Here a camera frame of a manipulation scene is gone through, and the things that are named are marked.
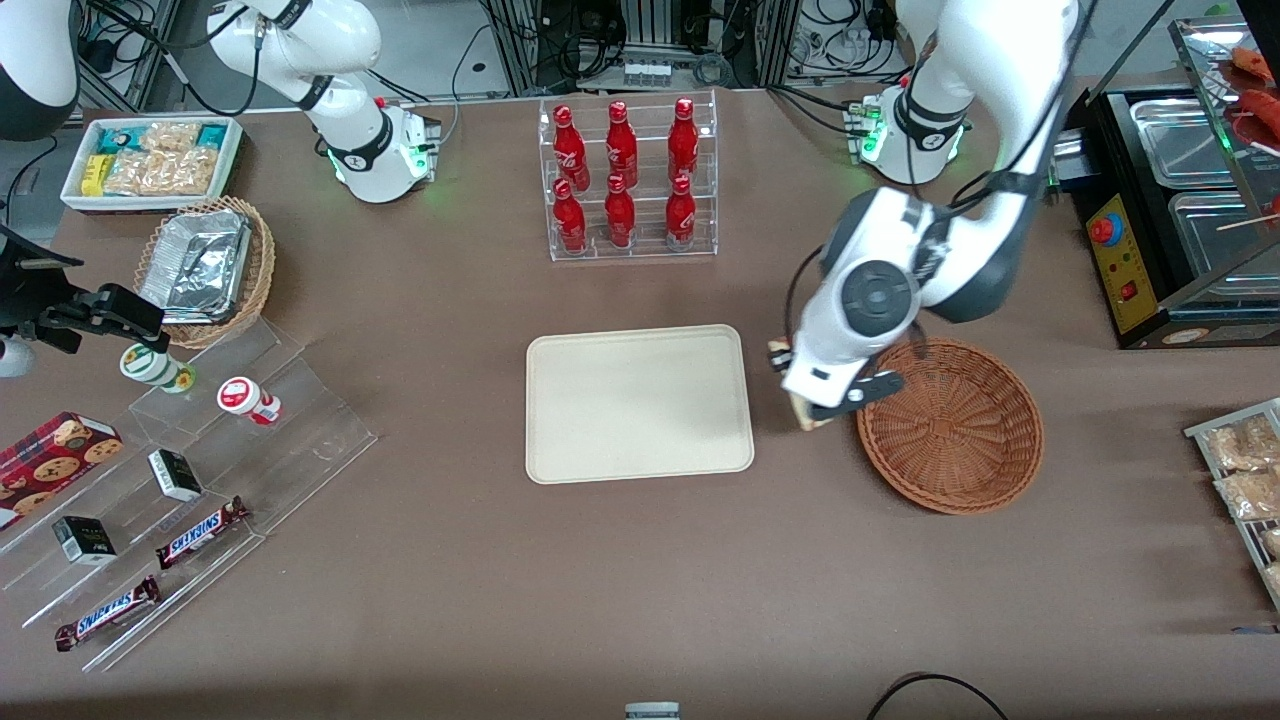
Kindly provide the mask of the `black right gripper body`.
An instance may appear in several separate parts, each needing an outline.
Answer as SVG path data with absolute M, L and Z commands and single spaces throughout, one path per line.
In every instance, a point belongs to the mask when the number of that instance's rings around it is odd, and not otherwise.
M 4 225 L 1 252 L 1 329 L 6 337 L 44 343 L 64 354 L 77 354 L 82 338 L 74 331 L 46 327 L 41 316 L 81 292 L 65 275 L 83 260 L 29 242 Z

